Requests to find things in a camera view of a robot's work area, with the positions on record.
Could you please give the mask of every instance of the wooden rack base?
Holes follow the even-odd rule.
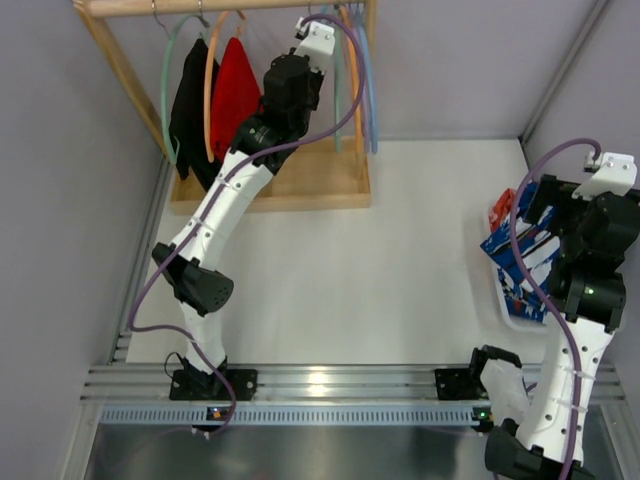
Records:
[[[367,159],[357,159],[353,139],[335,152],[332,138],[300,147],[256,197],[249,212],[333,210],[371,205]],[[204,198],[195,175],[176,180],[170,207],[176,215],[193,215]]]

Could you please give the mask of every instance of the metal table surface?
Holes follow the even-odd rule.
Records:
[[[188,430],[157,437],[166,431],[101,425],[85,480],[493,479],[485,438],[471,429],[247,426],[210,441]],[[599,408],[587,418],[584,448],[598,479],[623,479]]]

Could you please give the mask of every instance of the white floor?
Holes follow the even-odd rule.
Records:
[[[491,202],[526,172],[518,142],[384,142],[370,170],[369,209],[241,220],[219,269],[236,284],[223,309],[229,361],[465,363],[489,343],[540,362],[544,336],[503,323],[478,246]],[[186,221],[166,209],[158,240]],[[182,323],[163,280],[137,323]],[[134,334],[127,361],[185,349],[178,334]]]

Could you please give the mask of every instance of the white bracket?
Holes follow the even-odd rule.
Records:
[[[296,24],[298,38],[304,38],[298,48],[296,55],[309,57],[309,66],[312,72],[320,72],[324,75],[327,72],[333,49],[336,45],[335,30],[320,22],[311,21],[302,25],[304,17],[300,17]]]
[[[638,173],[633,155],[606,152],[595,159],[592,155],[587,154],[584,169],[595,173],[575,189],[573,198],[589,201],[605,192],[624,196],[633,188]]]

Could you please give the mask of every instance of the wooden clothes rack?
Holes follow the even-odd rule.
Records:
[[[106,22],[107,17],[153,15],[155,13],[200,13],[223,10],[311,7],[349,4],[338,0],[73,0],[96,44],[124,87],[158,146],[165,152],[160,117],[149,99],[129,59]],[[369,49],[373,52],[377,0],[360,0],[365,5],[365,23]],[[171,192],[171,207],[176,214],[192,215],[204,198],[204,190],[189,175],[176,175]],[[364,208],[371,204],[369,169],[366,154],[355,153],[353,139],[343,140],[340,153],[333,138],[300,147],[284,164],[271,183],[256,197],[249,211],[317,210]]]

